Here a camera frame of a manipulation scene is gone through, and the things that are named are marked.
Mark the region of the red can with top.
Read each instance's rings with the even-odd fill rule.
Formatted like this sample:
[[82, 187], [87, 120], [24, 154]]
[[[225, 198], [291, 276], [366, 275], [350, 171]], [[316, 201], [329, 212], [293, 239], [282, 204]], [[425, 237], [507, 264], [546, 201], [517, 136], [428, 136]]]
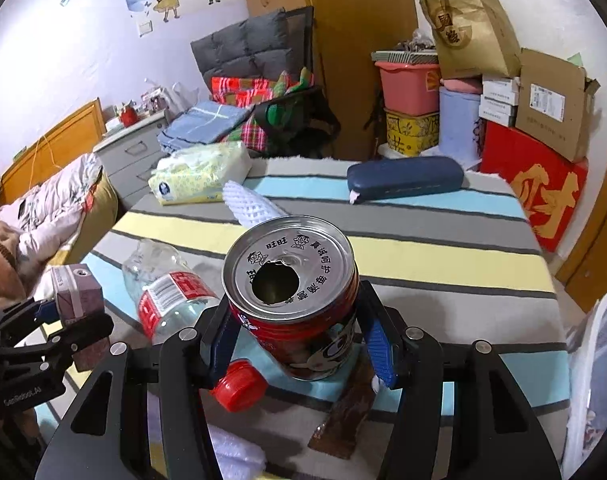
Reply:
[[359, 272], [333, 223], [290, 216], [253, 226], [226, 254], [222, 284], [238, 321], [287, 375], [324, 379], [348, 359]]

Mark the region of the strawberry milk carton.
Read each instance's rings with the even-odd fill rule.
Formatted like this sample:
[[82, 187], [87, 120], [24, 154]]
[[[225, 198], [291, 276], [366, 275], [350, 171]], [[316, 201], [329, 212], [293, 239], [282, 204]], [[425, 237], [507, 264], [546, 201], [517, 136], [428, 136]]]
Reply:
[[[54, 297], [64, 326], [88, 318], [95, 312], [104, 313], [104, 298], [100, 283], [84, 263], [54, 266], [52, 269]], [[93, 370], [110, 348], [110, 333], [89, 347], [74, 354], [78, 372]]]

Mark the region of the grey nightstand drawers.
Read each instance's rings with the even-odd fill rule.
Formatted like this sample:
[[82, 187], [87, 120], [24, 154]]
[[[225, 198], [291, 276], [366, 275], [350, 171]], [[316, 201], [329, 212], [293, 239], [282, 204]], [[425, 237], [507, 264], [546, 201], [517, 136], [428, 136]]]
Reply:
[[150, 192], [148, 180], [157, 162], [166, 156], [157, 136], [168, 126], [169, 113], [163, 110], [106, 136], [93, 148], [125, 210]]

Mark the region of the pink plastic bin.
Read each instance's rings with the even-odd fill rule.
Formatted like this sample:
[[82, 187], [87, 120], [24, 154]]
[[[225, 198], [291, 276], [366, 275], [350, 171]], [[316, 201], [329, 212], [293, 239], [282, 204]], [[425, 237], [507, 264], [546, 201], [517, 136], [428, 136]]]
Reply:
[[433, 51], [374, 51], [387, 110], [411, 116], [439, 110], [440, 66]]

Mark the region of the stacked white small boxes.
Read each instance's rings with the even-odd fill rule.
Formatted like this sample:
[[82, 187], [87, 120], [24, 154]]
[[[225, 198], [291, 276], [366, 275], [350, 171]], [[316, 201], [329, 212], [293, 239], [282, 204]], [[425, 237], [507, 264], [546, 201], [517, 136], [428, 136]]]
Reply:
[[504, 127], [516, 122], [519, 78], [482, 76], [479, 117]]

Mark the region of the grey cushioned chair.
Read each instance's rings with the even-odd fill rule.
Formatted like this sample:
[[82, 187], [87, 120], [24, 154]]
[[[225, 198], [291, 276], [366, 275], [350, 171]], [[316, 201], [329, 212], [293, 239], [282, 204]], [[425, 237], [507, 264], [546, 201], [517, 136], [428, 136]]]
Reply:
[[[313, 73], [313, 9], [280, 9], [192, 42], [191, 49], [210, 94], [215, 76], [276, 80], [286, 72], [295, 80], [302, 69]], [[324, 90], [311, 87], [288, 93], [255, 108], [267, 133], [267, 153], [257, 156], [321, 158], [332, 152], [341, 125]]]

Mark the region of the striped tablecloth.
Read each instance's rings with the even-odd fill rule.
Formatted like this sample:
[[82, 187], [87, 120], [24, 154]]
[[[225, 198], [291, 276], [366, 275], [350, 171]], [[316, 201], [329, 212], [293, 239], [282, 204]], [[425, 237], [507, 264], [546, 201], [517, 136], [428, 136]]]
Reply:
[[[527, 396], [555, 453], [566, 440], [569, 366], [561, 312], [540, 247], [511, 187], [468, 174], [460, 191], [351, 204], [348, 164], [333, 159], [258, 159], [246, 185], [289, 214], [310, 214], [349, 238], [362, 278], [381, 302], [441, 342], [489, 341]], [[145, 339], [122, 278], [122, 263], [143, 240], [174, 246], [213, 290], [224, 256], [242, 227], [221, 203], [162, 206], [143, 195], [84, 261], [100, 282], [114, 337], [132, 347]], [[205, 394], [209, 422], [258, 444], [271, 474], [297, 479], [372, 479], [386, 450], [399, 396], [378, 393], [349, 460], [311, 450], [349, 375], [343, 367], [320, 382], [286, 376], [253, 337], [235, 353], [268, 380], [264, 398], [232, 414]]]

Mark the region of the yellow box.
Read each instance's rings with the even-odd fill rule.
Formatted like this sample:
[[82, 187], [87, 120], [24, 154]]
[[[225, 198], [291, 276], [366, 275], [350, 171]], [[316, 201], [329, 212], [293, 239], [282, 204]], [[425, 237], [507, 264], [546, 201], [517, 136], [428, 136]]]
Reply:
[[411, 116], [394, 110], [385, 110], [387, 144], [404, 156], [418, 156], [439, 142], [438, 112]]

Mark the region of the dark blue glasses case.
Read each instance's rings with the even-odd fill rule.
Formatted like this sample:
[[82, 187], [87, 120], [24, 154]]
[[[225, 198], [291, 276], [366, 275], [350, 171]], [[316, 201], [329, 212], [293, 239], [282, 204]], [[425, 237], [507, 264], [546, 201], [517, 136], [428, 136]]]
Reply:
[[360, 162], [347, 170], [349, 203], [459, 191], [463, 168], [445, 156]]

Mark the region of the rear white foam net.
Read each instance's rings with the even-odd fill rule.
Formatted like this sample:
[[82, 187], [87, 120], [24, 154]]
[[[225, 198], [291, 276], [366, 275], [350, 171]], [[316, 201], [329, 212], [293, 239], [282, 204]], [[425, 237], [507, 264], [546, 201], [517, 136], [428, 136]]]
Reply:
[[259, 445], [214, 425], [208, 432], [223, 479], [257, 479], [264, 473], [266, 453]]

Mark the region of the white trash bin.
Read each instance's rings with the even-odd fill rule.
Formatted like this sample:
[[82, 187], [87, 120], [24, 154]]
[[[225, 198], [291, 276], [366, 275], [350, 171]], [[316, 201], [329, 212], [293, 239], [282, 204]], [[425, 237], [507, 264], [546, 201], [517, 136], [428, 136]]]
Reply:
[[607, 479], [607, 293], [569, 330], [570, 408], [561, 474]]

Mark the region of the brown snack wrapper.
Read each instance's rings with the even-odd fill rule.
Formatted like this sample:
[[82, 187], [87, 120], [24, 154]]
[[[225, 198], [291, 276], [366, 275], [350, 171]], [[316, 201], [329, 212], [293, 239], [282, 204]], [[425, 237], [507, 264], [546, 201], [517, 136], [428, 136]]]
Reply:
[[362, 347], [345, 388], [326, 419], [314, 430], [308, 448], [340, 460], [349, 460], [357, 447], [360, 427], [372, 410], [381, 382], [369, 353]]

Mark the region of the red plaid cloth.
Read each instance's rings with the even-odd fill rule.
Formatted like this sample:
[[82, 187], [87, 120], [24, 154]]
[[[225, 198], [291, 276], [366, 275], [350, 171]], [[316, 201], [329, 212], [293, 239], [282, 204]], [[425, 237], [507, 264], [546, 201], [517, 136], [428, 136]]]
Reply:
[[276, 80], [215, 76], [212, 78], [212, 99], [250, 112], [244, 122], [223, 136], [222, 142], [242, 141], [249, 150], [266, 154], [268, 136], [257, 122], [255, 108], [261, 103], [311, 87], [313, 82], [313, 73], [305, 67], [297, 80], [286, 72]]

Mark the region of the bed with floral quilt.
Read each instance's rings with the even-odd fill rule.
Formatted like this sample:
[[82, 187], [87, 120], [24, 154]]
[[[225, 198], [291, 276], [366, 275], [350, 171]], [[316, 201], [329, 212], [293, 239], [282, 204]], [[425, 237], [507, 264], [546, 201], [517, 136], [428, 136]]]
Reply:
[[26, 149], [0, 177], [0, 310], [80, 263], [116, 223], [119, 200], [93, 151], [106, 127], [95, 99]]

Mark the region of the wooden door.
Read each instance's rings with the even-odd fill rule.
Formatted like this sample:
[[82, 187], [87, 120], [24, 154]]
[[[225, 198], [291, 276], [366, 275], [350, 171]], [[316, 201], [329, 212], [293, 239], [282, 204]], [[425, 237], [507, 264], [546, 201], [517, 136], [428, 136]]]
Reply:
[[607, 169], [589, 220], [556, 278], [583, 312], [607, 293]]

